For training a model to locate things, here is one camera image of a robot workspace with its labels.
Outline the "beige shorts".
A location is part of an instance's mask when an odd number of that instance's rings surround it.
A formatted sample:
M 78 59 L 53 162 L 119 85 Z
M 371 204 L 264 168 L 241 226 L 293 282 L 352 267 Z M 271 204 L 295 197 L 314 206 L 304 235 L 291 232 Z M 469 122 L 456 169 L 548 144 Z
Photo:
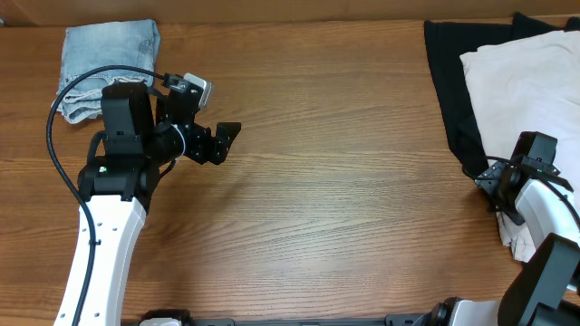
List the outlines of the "beige shorts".
M 579 203 L 579 33 L 554 31 L 500 45 L 484 45 L 460 57 L 470 102 L 492 166 L 518 159 L 524 131 L 555 138 L 551 159 Z

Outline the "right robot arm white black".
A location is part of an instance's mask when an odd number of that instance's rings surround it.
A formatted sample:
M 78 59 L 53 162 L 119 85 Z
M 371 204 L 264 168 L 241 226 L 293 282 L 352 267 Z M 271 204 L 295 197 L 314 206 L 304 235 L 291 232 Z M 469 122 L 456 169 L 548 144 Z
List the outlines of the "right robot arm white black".
M 579 214 L 572 187 L 554 165 L 556 144 L 541 132 L 523 131 L 510 158 L 494 158 L 493 166 L 474 179 L 499 212 L 527 226 L 536 248 L 503 298 L 448 298 L 416 324 L 578 324 L 578 305 L 563 296 L 579 290 Z

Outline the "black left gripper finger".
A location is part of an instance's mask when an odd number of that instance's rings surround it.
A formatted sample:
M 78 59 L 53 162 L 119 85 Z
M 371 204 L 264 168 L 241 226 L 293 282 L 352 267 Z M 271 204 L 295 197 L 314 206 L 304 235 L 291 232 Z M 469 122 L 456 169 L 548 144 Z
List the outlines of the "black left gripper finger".
M 216 137 L 227 141 L 227 153 L 241 129 L 242 124 L 240 122 L 219 122 L 217 124 Z
M 227 141 L 220 137 L 213 137 L 209 146 L 208 161 L 214 165 L 219 165 L 227 157 Z

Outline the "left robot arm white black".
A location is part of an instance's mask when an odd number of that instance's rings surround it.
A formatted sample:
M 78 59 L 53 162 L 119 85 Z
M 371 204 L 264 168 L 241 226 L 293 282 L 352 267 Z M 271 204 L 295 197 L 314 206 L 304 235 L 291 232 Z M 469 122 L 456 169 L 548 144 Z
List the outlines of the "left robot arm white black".
M 104 129 L 91 141 L 78 176 L 80 226 L 57 325 L 118 325 L 131 257 L 161 178 L 180 157 L 221 164 L 241 130 L 195 124 L 212 85 L 192 74 L 171 75 L 168 94 L 144 82 L 102 91 Z

